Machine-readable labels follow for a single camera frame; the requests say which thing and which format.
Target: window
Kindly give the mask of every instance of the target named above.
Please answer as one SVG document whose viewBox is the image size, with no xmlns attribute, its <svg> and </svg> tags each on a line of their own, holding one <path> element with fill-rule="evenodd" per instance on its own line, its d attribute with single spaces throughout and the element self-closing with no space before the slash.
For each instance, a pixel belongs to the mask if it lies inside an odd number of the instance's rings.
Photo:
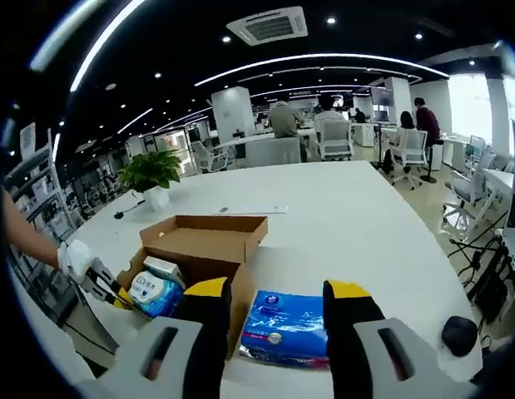
<svg viewBox="0 0 515 399">
<path fill-rule="evenodd" d="M 515 79 L 511 76 L 503 77 L 503 85 L 505 86 L 505 96 L 507 97 L 508 117 L 515 120 Z M 514 155 L 514 134 L 511 122 L 508 134 L 508 153 Z"/>
<path fill-rule="evenodd" d="M 449 103 L 454 133 L 476 135 L 492 144 L 492 109 L 484 74 L 450 76 Z"/>
</svg>

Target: small white box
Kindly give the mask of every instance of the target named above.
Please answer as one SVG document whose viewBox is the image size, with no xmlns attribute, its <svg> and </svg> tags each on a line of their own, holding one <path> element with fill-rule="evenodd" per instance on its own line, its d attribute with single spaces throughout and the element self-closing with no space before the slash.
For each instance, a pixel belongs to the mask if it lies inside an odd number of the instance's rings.
<svg viewBox="0 0 515 399">
<path fill-rule="evenodd" d="M 180 268 L 177 264 L 168 262 L 166 260 L 154 258 L 153 256 L 146 256 L 143 262 L 146 270 L 158 278 L 165 280 L 171 280 L 185 289 L 185 283 L 183 283 L 183 275 L 181 274 Z"/>
</svg>

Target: blue wrapped tissue pack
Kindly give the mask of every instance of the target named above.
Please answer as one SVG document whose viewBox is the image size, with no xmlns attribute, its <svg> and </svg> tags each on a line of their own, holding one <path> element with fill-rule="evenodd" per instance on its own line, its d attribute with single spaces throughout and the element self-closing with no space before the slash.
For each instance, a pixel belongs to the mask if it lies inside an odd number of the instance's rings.
<svg viewBox="0 0 515 399">
<path fill-rule="evenodd" d="M 324 300 L 259 291 L 240 339 L 240 354 L 283 366 L 327 368 Z"/>
<path fill-rule="evenodd" d="M 151 318 L 170 317 L 183 298 L 183 288 L 144 271 L 133 279 L 129 294 L 133 303 Z"/>
</svg>

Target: ceiling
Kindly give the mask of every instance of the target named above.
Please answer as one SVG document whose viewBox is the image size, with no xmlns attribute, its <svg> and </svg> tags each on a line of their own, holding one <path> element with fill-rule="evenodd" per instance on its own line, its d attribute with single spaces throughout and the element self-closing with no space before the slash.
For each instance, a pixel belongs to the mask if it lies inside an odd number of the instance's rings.
<svg viewBox="0 0 515 399">
<path fill-rule="evenodd" d="M 48 6 L 47 12 L 54 18 L 47 19 L 55 23 L 55 15 L 62 15 L 65 8 L 63 2 L 50 3 L 59 4 L 59 12 Z M 51 127 L 54 134 L 61 133 L 58 162 L 75 156 L 76 148 L 88 140 L 102 142 L 111 137 L 103 143 L 103 150 L 107 150 L 130 134 L 151 132 L 169 121 L 207 108 L 206 100 L 210 95 L 225 86 L 241 85 L 254 95 L 291 87 L 367 85 L 380 77 L 403 77 L 403 74 L 414 75 L 409 77 L 410 81 L 442 78 L 432 72 L 392 62 L 332 57 L 259 66 L 195 86 L 210 76 L 253 62 L 330 52 L 420 62 L 456 48 L 496 39 L 492 31 L 485 30 L 484 24 L 469 17 L 469 5 L 473 2 L 468 0 L 263 0 L 257 3 L 146 0 L 110 36 L 77 91 L 69 92 L 92 44 L 127 3 L 105 2 L 67 41 L 44 74 L 37 77 L 37 82 L 30 80 L 27 85 L 31 103 L 38 109 L 37 113 L 44 114 L 44 117 L 37 115 L 36 118 L 45 127 Z M 251 47 L 225 27 L 242 17 L 291 6 L 303 7 L 309 31 L 307 37 Z M 326 22 L 329 16 L 337 20 L 333 26 Z M 51 25 L 47 23 L 46 29 L 39 27 L 39 34 L 48 32 Z M 423 34 L 422 40 L 415 39 L 418 32 Z M 231 37 L 230 43 L 221 40 L 225 35 Z M 440 71 L 447 67 L 448 73 L 454 73 L 455 69 L 454 63 L 432 67 Z M 367 71 L 366 68 L 399 74 Z M 290 69 L 303 70 L 279 73 Z M 265 76 L 239 82 L 262 74 Z M 107 91 L 110 84 L 116 84 L 116 87 Z M 256 97 L 254 101 L 257 104 L 266 102 L 263 97 Z M 117 134 L 150 108 L 153 108 L 151 112 Z M 63 126 L 59 126 L 60 121 L 64 121 Z M 85 152 L 78 156 L 91 155 L 88 150 Z"/>
</svg>

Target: black mouse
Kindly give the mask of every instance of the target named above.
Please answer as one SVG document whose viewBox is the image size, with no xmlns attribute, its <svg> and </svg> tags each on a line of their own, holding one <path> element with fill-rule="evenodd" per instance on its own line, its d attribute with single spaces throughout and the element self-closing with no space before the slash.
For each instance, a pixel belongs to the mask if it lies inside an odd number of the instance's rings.
<svg viewBox="0 0 515 399">
<path fill-rule="evenodd" d="M 473 349 L 477 335 L 478 328 L 472 320 L 452 316 L 443 326 L 442 341 L 454 356 L 462 357 Z"/>
</svg>

